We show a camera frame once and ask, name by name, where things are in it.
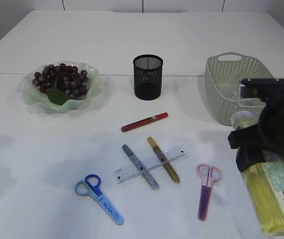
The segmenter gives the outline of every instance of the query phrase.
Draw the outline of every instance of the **transparent ruler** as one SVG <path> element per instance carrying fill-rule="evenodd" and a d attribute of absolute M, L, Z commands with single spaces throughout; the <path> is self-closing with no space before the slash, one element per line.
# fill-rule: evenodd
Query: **transparent ruler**
<path fill-rule="evenodd" d="M 120 184 L 132 178 L 135 178 L 144 172 L 156 169 L 165 163 L 173 162 L 186 155 L 187 154 L 183 147 L 176 146 L 164 151 L 163 153 L 159 153 L 157 155 L 154 155 L 153 157 L 141 160 L 144 167 L 136 168 L 134 164 L 131 164 L 116 170 L 114 174 L 116 176 L 117 183 Z"/>

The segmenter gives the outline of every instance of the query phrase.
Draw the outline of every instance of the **blue scissors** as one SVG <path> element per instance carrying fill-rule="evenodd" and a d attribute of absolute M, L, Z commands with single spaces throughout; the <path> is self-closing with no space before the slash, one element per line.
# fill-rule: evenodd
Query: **blue scissors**
<path fill-rule="evenodd" d="M 98 180 L 98 183 L 95 186 L 93 186 L 89 182 L 89 178 L 96 178 Z M 75 185 L 74 191 L 76 192 L 77 195 L 81 197 L 90 196 L 91 198 L 93 198 L 103 208 L 103 210 L 109 215 L 109 217 L 112 218 L 112 220 L 116 224 L 122 225 L 124 222 L 123 217 L 115 209 L 112 203 L 106 198 L 106 196 L 100 191 L 99 189 L 100 184 L 101 184 L 100 177 L 95 174 L 90 174 L 87 177 L 85 177 L 84 181 L 82 180 Z M 87 191 L 85 193 L 81 193 L 78 191 L 78 187 L 80 185 L 83 185 L 87 188 Z"/>

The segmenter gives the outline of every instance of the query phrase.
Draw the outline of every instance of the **bunch of grapes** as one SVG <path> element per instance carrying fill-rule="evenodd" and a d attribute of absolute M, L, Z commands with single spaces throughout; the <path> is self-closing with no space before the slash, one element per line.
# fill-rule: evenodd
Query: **bunch of grapes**
<path fill-rule="evenodd" d="M 67 94 L 73 100 L 88 93 L 88 72 L 82 70 L 78 73 L 76 66 L 67 66 L 61 63 L 59 66 L 49 65 L 44 68 L 42 74 L 34 73 L 33 84 L 39 86 L 39 91 L 47 94 L 56 85 L 58 91 Z"/>

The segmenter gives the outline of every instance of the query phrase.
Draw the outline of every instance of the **red glitter pen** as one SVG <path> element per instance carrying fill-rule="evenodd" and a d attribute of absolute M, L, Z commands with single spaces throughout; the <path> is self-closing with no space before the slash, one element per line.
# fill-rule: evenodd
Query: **red glitter pen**
<path fill-rule="evenodd" d="M 134 122 L 134 123 L 130 123 L 130 124 L 126 125 L 126 126 L 123 126 L 121 128 L 121 130 L 122 130 L 122 132 L 127 132 L 129 130 L 132 130 L 132 129 L 135 129 L 135 128 L 147 125 L 149 123 L 156 122 L 158 120 L 166 118 L 167 116 L 168 116 L 168 113 L 166 112 L 166 113 L 162 113 L 162 114 L 159 114 L 159 115 L 156 115 L 156 116 L 148 117 L 146 119 L 142 119 L 140 121 L 137 121 L 137 122 Z"/>

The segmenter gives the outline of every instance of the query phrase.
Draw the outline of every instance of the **green leaf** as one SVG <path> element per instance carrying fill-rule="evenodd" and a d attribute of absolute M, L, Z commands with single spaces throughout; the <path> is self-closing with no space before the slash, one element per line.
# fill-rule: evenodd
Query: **green leaf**
<path fill-rule="evenodd" d="M 60 106 L 70 99 L 70 97 L 67 94 L 64 94 L 54 88 L 52 88 L 48 92 L 48 98 L 52 103 L 55 103 Z"/>

